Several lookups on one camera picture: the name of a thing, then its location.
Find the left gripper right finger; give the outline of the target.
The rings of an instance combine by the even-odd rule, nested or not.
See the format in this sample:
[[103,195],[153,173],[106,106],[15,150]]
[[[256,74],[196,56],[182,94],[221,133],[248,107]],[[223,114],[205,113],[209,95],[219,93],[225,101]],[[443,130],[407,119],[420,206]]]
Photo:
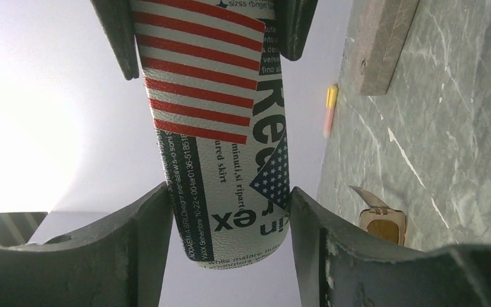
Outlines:
[[491,244],[431,252],[374,237],[302,189],[289,198],[303,306],[491,306]]

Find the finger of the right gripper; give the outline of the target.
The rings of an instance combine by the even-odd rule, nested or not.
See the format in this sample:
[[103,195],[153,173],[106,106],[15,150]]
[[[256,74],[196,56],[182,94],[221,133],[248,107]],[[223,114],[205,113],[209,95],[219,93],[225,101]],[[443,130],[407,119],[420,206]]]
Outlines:
[[274,1],[279,51],[287,60],[302,57],[317,4],[318,0]]
[[124,78],[139,78],[134,23],[128,0],[91,0]]

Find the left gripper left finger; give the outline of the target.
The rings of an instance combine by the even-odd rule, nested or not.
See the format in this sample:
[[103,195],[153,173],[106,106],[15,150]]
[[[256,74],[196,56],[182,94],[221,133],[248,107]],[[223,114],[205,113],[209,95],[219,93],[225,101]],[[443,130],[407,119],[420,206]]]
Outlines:
[[0,306],[157,306],[172,224],[161,183],[45,244],[0,246]]

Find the brown glasses case green lining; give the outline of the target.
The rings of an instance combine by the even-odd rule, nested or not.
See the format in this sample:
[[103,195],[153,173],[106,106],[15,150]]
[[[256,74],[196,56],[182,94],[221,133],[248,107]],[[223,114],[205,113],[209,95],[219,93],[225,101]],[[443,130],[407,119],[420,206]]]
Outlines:
[[358,95],[387,93],[416,14],[418,0],[354,1],[348,58]]

